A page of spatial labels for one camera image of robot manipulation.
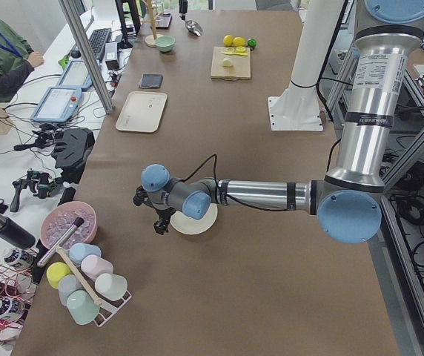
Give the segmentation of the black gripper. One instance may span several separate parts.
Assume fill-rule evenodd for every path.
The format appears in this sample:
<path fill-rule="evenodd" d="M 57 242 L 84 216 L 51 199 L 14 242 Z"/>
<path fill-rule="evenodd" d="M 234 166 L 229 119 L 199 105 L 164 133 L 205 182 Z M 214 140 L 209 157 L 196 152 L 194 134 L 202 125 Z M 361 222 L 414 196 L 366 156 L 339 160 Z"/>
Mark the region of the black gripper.
<path fill-rule="evenodd" d="M 133 204 L 135 206 L 146 205 L 149 208 L 153 208 L 159 216 L 159 220 L 153 224 L 155 232 L 157 234 L 168 233 L 170 219 L 175 213 L 174 208 L 168 207 L 162 203 L 153 203 L 147 191 L 142 186 L 136 188 L 136 193 L 133 196 Z"/>

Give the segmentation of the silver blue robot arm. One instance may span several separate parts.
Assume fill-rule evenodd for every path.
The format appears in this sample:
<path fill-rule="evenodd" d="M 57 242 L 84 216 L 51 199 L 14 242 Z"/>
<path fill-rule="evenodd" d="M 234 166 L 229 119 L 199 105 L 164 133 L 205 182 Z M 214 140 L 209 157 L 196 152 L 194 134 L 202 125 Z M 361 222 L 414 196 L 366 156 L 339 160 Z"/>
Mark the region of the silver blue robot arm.
<path fill-rule="evenodd" d="M 146 167 L 133 197 L 156 210 L 154 228 L 168 229 L 176 212 L 199 220 L 211 204 L 263 211 L 303 210 L 342 243 L 361 243 L 379 230 L 384 191 L 380 164 L 410 53 L 424 37 L 424 1 L 360 1 L 354 45 L 359 60 L 336 165 L 321 181 L 251 182 L 215 177 L 173 178 L 162 165 Z"/>

